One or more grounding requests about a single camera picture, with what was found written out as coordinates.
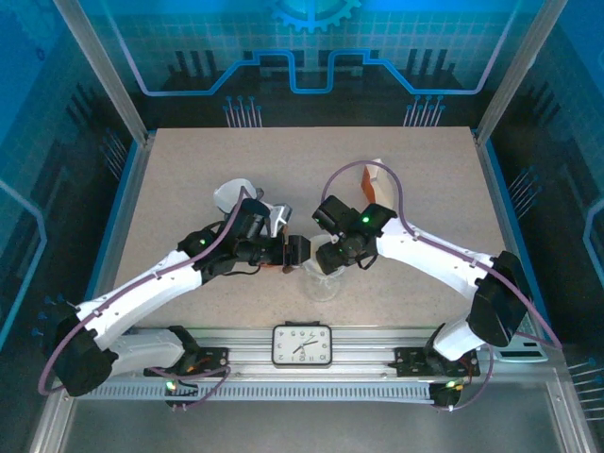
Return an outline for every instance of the purple tube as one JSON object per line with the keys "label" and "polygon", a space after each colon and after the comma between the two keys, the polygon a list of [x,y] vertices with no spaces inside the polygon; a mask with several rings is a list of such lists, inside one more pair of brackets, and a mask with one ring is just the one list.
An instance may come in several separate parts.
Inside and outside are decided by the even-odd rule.
{"label": "purple tube", "polygon": [[74,328],[72,328],[69,331],[69,333],[67,333],[67,335],[65,335],[63,337],[63,339],[59,342],[59,344],[57,345],[57,347],[55,348],[53,353],[50,355],[50,358],[48,358],[48,361],[46,362],[46,365],[44,366],[42,373],[40,374],[40,379],[38,380],[38,392],[43,395],[49,395],[51,393],[58,392],[58,391],[64,389],[64,386],[59,385],[58,387],[55,387],[54,389],[46,390],[46,381],[48,380],[48,376],[50,375],[50,372],[51,372],[53,366],[55,365],[55,362],[57,361],[57,358],[59,357],[60,353],[63,351],[63,349],[65,349],[65,346],[67,346],[67,344],[70,341],[72,341],[73,338],[76,336],[76,334],[82,328],[84,328],[88,323],[90,323],[90,321],[92,319],[94,319],[94,317],[100,316],[101,313],[104,310],[106,310],[108,307],[110,307],[110,305],[113,302],[118,300],[120,297],[123,297],[124,295],[128,294],[132,290],[139,288],[140,286],[145,284],[147,281],[150,281],[153,278],[159,278],[159,277],[165,276],[166,274],[168,274],[172,271],[175,271],[177,269],[181,269],[185,266],[190,266],[190,265],[194,264],[196,261],[201,260],[201,259],[205,258],[208,254],[210,254],[212,252],[212,250],[214,250],[222,242],[222,240],[225,238],[225,236],[228,234],[231,227],[235,223],[235,218],[237,217],[237,214],[239,213],[239,209],[242,206],[243,199],[246,196],[251,198],[251,195],[248,193],[248,191],[245,189],[245,187],[242,187],[241,191],[239,192],[239,198],[237,199],[237,204],[235,205],[235,207],[231,211],[230,215],[228,216],[228,220],[226,221],[225,229],[223,229],[223,231],[218,235],[218,237],[216,238],[216,241],[211,243],[208,246],[208,248],[206,248],[203,252],[190,258],[189,260],[185,260],[183,262],[179,262],[172,266],[168,266],[165,269],[157,271],[155,274],[150,274],[148,276],[141,278],[140,280],[133,281],[128,286],[123,288],[121,291],[118,291],[116,294],[109,297],[105,302],[103,302],[99,306],[99,308],[96,311],[94,311],[91,314],[89,314],[88,316],[86,316]]}
{"label": "purple tube", "polygon": [[[460,260],[463,260],[465,262],[469,262],[469,263],[473,263],[474,259],[470,258],[469,256],[464,255],[461,252],[458,252],[457,250],[455,250],[454,248],[450,248],[446,245],[443,245],[441,243],[437,243],[435,241],[432,241],[429,238],[425,238],[424,236],[420,235],[420,234],[416,234],[416,232],[411,228],[411,226],[409,225],[409,223],[407,222],[407,220],[405,219],[405,215],[404,215],[404,196],[403,196],[403,185],[400,182],[400,179],[398,178],[398,176],[396,175],[396,173],[387,165],[384,165],[383,163],[380,162],[374,162],[372,160],[357,160],[355,162],[351,162],[348,163],[347,165],[345,165],[344,167],[340,168],[339,170],[337,170],[333,175],[331,175],[329,177],[329,179],[327,180],[327,184],[325,185],[325,188],[323,189],[323,193],[321,194],[321,201],[325,201],[326,196],[327,196],[327,190],[329,189],[329,186],[331,185],[331,183],[333,182],[333,180],[342,172],[344,172],[345,170],[354,167],[356,165],[376,165],[377,167],[385,170],[394,180],[394,183],[396,184],[396,189],[398,192],[398,218],[400,220],[401,225],[403,226],[403,228],[405,228],[405,230],[414,238],[416,238],[418,241],[421,241],[423,243],[427,243],[428,245],[433,246],[434,248],[437,248],[441,251],[444,251],[445,253],[448,253],[449,255],[452,255],[456,258],[459,258]],[[554,333],[554,331],[551,329],[551,327],[549,326],[549,324],[545,321],[545,319],[543,318],[543,316],[541,315],[540,312],[537,311],[537,309],[533,306],[532,302],[524,295],[522,294],[522,292],[511,282],[509,281],[506,277],[504,277],[503,275],[501,275],[499,272],[497,272],[495,269],[487,266],[486,264],[483,264],[482,262],[478,261],[476,262],[476,266],[487,272],[488,274],[491,274],[493,277],[495,277],[497,280],[499,280],[501,283],[503,283],[503,285],[508,288],[510,291],[512,291],[512,293],[518,297],[518,299],[520,300],[520,302],[522,302],[524,304],[525,307],[527,307],[527,310],[530,311],[530,313],[535,317],[535,319],[537,319],[537,321],[539,322],[539,324],[541,325],[541,327],[543,328],[543,330],[545,331],[545,333],[547,334],[547,336],[549,336],[549,338],[551,338],[553,344],[555,345],[556,348],[558,349],[562,349],[562,343],[560,343],[560,340],[558,339],[558,337],[556,336],[556,334]]]}

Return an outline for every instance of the analog clock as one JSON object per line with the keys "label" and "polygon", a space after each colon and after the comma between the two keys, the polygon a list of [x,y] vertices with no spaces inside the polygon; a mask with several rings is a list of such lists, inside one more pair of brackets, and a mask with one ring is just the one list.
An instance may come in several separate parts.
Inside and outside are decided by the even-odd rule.
{"label": "analog clock", "polygon": [[286,324],[273,329],[275,365],[325,366],[331,363],[331,329],[319,324]]}

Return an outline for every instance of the glass cup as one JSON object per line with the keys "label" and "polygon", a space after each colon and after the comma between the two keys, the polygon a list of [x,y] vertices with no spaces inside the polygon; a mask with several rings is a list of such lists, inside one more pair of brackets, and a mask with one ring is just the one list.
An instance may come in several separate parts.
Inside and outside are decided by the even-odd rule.
{"label": "glass cup", "polygon": [[324,243],[332,242],[328,234],[320,234],[310,239],[310,260],[304,262],[303,287],[310,299],[316,302],[327,302],[333,299],[342,287],[344,267],[326,276],[316,261],[316,252]]}

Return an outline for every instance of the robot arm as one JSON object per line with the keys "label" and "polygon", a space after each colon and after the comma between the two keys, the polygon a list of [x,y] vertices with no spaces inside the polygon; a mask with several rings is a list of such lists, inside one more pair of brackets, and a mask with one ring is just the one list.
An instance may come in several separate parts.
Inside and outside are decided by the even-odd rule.
{"label": "robot arm", "polygon": [[[161,367],[179,376],[205,371],[200,367],[206,366],[202,359],[208,357],[202,357],[201,348],[182,327],[159,333],[123,334],[181,294],[229,273],[237,262],[288,268],[307,260],[310,242],[302,236],[284,235],[290,213],[287,205],[272,206],[245,198],[228,231],[227,221],[194,231],[158,264],[120,288],[75,308],[55,306],[48,313],[44,335],[47,357],[81,320],[91,313],[96,315],[66,345],[54,364],[54,371],[69,394],[88,393],[110,376],[143,368]],[[185,262],[198,257],[221,234],[222,241],[204,258]],[[165,272],[173,266],[177,268]],[[136,284],[143,279],[144,283]],[[118,294],[121,296],[108,308],[99,311],[101,305]]]}
{"label": "robot arm", "polygon": [[[338,242],[322,245],[317,251],[317,261],[325,274],[355,263],[362,268],[362,260],[381,255],[438,278],[472,301],[470,311],[439,327],[428,342],[427,355],[436,352],[446,361],[456,361],[485,343],[506,346],[527,312],[511,291],[481,268],[493,268],[523,294],[529,294],[520,261],[511,253],[504,251],[498,257],[491,257],[448,243],[415,226],[411,226],[414,233],[411,235],[394,211],[370,204],[359,213],[333,195],[321,204],[313,218],[321,228],[339,237]],[[419,237],[471,260],[455,257]]]}

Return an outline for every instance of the blue wall panel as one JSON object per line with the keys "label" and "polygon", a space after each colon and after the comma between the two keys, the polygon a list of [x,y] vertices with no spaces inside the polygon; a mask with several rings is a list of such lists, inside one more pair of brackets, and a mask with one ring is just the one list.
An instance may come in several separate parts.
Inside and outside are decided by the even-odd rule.
{"label": "blue wall panel", "polygon": [[[151,128],[228,126],[216,117],[223,118],[226,97],[237,95],[261,101],[266,126],[402,126],[415,95],[422,95],[421,105],[434,96],[434,108],[435,96],[458,96],[438,105],[446,107],[441,125],[475,126],[541,3],[110,0],[84,6]],[[195,100],[193,111],[193,101],[176,96],[206,99]],[[341,109],[345,100],[364,114]]]}
{"label": "blue wall panel", "polygon": [[603,15],[568,2],[493,136],[554,328],[590,353],[604,346]]}

